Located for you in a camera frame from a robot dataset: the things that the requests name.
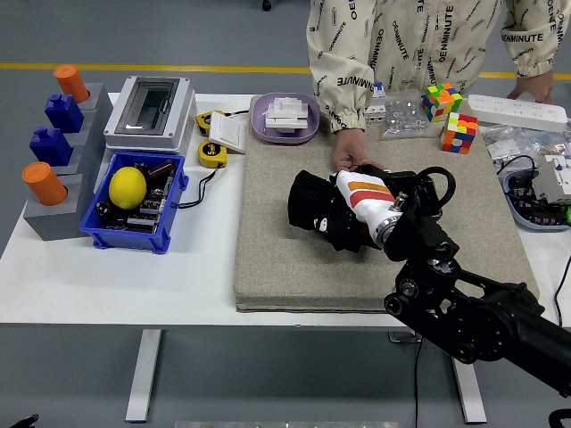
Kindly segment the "person's left hand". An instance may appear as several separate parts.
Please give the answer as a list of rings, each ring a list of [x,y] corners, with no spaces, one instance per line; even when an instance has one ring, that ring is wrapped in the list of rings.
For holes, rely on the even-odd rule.
[[[537,103],[552,104],[551,92],[553,88],[553,71],[549,70],[530,78],[516,78],[516,85],[507,95],[507,98],[515,100],[523,94],[530,94]]]

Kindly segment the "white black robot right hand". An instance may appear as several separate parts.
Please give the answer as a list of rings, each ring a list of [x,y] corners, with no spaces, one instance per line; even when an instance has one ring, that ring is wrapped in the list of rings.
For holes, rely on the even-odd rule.
[[[401,216],[385,181],[363,173],[342,171],[328,179],[318,177],[308,196],[310,225],[329,237],[358,233],[378,240]]]

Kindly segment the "person's right hand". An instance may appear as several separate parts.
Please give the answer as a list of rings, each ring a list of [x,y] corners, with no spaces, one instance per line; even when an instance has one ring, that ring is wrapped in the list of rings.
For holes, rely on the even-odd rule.
[[[374,165],[385,170],[386,165],[372,160],[366,150],[365,132],[360,128],[347,128],[335,132],[335,147],[331,155],[335,171],[354,171],[362,165]]]

